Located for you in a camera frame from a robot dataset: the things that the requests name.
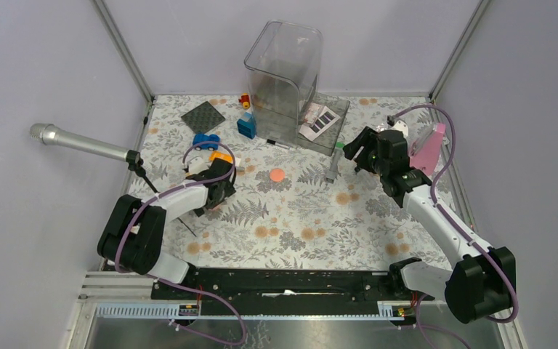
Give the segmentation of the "white eyelash card packet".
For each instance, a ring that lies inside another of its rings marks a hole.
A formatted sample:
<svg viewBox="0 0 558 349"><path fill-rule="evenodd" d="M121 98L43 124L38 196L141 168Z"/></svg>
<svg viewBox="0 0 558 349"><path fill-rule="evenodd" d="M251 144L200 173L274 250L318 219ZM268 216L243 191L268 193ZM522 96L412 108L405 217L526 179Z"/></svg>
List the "white eyelash card packet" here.
<svg viewBox="0 0 558 349"><path fill-rule="evenodd" d="M322 133L328 131L341 116L328 107L322 107L319 114L311 121L300 126L299 134L309 141L317 139Z"/></svg>

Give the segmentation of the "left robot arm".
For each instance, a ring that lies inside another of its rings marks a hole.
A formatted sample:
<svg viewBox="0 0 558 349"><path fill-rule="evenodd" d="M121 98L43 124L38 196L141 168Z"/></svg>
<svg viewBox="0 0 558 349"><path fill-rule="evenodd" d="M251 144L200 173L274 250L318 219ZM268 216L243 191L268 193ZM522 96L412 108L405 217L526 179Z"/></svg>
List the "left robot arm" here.
<svg viewBox="0 0 558 349"><path fill-rule="evenodd" d="M182 184L146 200L121 196L97 244L98 255L114 263L119 272L134 272L168 284L180 299L196 289L194 267L162 250L166 224L188 212L201 216L235 193L236 160L215 158L208 169L186 176Z"/></svg>

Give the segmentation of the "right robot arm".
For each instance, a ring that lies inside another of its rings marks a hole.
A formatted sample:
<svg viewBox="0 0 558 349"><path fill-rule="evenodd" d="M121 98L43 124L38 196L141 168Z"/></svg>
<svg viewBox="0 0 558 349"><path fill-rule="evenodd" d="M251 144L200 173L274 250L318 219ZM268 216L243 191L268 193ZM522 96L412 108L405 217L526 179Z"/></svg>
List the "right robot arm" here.
<svg viewBox="0 0 558 349"><path fill-rule="evenodd" d="M437 198L431 179L411 166L408 142L396 129L377 132L365 127L342 148L344 157L361 170L379 176L388 197L421 224L444 252L451 270L412 260L395 265L389 293L399 300L415 291L444 301L463 324L480 318L497 321L495 314L518 313L516 260L506 247L494 248Z"/></svg>

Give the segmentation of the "clear pink nail box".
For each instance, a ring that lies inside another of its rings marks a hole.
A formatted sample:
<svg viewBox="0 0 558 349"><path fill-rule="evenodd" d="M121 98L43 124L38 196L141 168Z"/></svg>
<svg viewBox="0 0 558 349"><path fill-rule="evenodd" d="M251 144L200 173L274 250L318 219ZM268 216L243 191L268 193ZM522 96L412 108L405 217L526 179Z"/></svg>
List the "clear pink nail box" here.
<svg viewBox="0 0 558 349"><path fill-rule="evenodd" d="M313 125L315 121L319 118L324 110L324 105L318 103L310 103L306 109L303 124Z"/></svg>

